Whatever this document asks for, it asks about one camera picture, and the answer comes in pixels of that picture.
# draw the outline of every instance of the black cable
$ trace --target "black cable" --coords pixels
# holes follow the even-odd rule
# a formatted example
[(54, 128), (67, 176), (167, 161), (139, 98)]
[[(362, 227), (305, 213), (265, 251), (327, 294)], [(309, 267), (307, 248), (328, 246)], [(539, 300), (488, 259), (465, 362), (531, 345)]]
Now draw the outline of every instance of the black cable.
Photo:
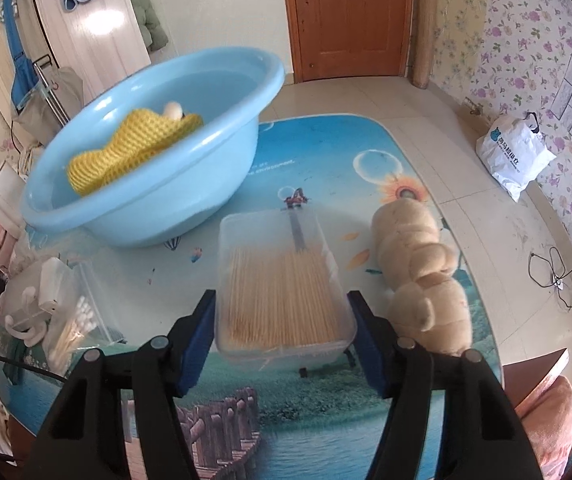
[(66, 382), (66, 378), (61, 377), (61, 375), (53, 374), (53, 372), (49, 372), (48, 370), (42, 370), (41, 368), (37, 368), (35, 366), (30, 366), (30, 365), (27, 365), (25, 363), (15, 361), (14, 359), (10, 359), (10, 358), (4, 357), (4, 356), (0, 356), (0, 362), (14, 365), (17, 368), (22, 368), (23, 370), (27, 370), (29, 372), (33, 372), (33, 373), (38, 374), (38, 375), (50, 377), (51, 379), (54, 379), (56, 381), (60, 381), (61, 383)]
[[(559, 262), (562, 264), (563, 270), (562, 270), (561, 275), (559, 275), (555, 272), (555, 266), (553, 263), (553, 250), (555, 250), (555, 252), (557, 253), (557, 257), (559, 258)], [(572, 269), (570, 269), (568, 272), (566, 272), (566, 266), (564, 264), (564, 261), (562, 260), (561, 254), (559, 254), (559, 250), (556, 247), (551, 247), (548, 250), (548, 256), (550, 257), (549, 260), (547, 260), (543, 256), (539, 256), (538, 254), (535, 254), (535, 253), (530, 253), (530, 256), (528, 257), (528, 276), (530, 277), (530, 279), (532, 279), (532, 281), (537, 283), (541, 288), (549, 288), (551, 286), (556, 286), (557, 283), (560, 283), (564, 278), (568, 277), (572, 273)], [(544, 262), (546, 262), (548, 264), (548, 266), (550, 267), (550, 273), (554, 277), (551, 283), (549, 283), (547, 285), (543, 285), (542, 283), (538, 282), (533, 277), (532, 273), (530, 272), (530, 266), (532, 264), (533, 258), (538, 258), (538, 259), (543, 260)], [(564, 298), (562, 298), (559, 287), (557, 287), (557, 297), (562, 301), (562, 303), (564, 303), (564, 305), (566, 306), (567, 309), (570, 310), (572, 308), (572, 305), (569, 305), (568, 303), (566, 303)]]
[(10, 140), (12, 141), (12, 145), (14, 146), (14, 149), (17, 150), (19, 155), (21, 155), (21, 150), (19, 148), (17, 148), (17, 145), (14, 143), (14, 135), (12, 134), (13, 128), (14, 128), (14, 121), (10, 120)]

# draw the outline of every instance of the plush toy ear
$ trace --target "plush toy ear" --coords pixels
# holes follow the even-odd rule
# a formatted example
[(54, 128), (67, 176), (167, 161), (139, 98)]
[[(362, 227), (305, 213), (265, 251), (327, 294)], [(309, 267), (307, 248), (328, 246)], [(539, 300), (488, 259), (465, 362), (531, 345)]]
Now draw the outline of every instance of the plush toy ear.
[(432, 301), (423, 297), (416, 305), (415, 317), (417, 320), (417, 328), (422, 332), (428, 332), (435, 326), (435, 309), (432, 307)]
[(408, 272), (413, 282), (433, 272), (452, 276), (457, 269), (457, 256), (444, 244), (427, 244), (414, 251), (410, 257)]

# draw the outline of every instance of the clear plastic bag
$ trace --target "clear plastic bag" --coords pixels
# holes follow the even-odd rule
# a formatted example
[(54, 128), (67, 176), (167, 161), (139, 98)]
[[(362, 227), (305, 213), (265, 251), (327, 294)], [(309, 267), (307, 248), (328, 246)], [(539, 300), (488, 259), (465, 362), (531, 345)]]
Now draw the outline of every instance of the clear plastic bag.
[(55, 374), (64, 375), (78, 350), (104, 348), (118, 342), (114, 325), (104, 323), (107, 312), (100, 312), (95, 302), (92, 269), (87, 264), (77, 265), (67, 283), (62, 284), (63, 301), (57, 305), (48, 333), (43, 340), (43, 349), (48, 368)]
[[(527, 118), (530, 115), (537, 121), (532, 112)], [(539, 124), (533, 127), (527, 120), (508, 115), (499, 116), (488, 134), (477, 140), (477, 155), (515, 202), (555, 158), (544, 144)]]

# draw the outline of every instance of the blue plastic basin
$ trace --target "blue plastic basin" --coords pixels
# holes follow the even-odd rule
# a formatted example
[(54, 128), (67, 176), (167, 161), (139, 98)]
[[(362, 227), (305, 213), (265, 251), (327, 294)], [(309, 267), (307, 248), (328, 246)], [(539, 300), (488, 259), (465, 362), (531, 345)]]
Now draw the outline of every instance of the blue plastic basin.
[[(149, 246), (179, 236), (216, 212), (255, 158), (259, 114), (277, 95), (284, 69), (274, 54), (225, 47), (148, 67), (86, 106), (48, 145), (21, 201), (28, 225), (46, 234), (85, 226), (109, 245)], [(80, 197), (66, 167), (104, 146), (135, 108), (162, 113), (169, 101), (205, 126), (136, 170)]]

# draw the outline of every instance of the tiled floor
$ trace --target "tiled floor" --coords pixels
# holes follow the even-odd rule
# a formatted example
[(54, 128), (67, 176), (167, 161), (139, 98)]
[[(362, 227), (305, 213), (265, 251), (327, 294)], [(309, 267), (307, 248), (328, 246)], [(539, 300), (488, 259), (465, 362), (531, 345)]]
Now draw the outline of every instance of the tiled floor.
[[(488, 311), (502, 364), (568, 348), (572, 383), (572, 311), (528, 277), (531, 252), (553, 238), (530, 198), (499, 188), (474, 150), (477, 134), (436, 95), (403, 78), (347, 78), (286, 86), (263, 113), (270, 121), (324, 113), (378, 120), (391, 132), (440, 204), (464, 250)], [(542, 282), (549, 278), (536, 267)]]

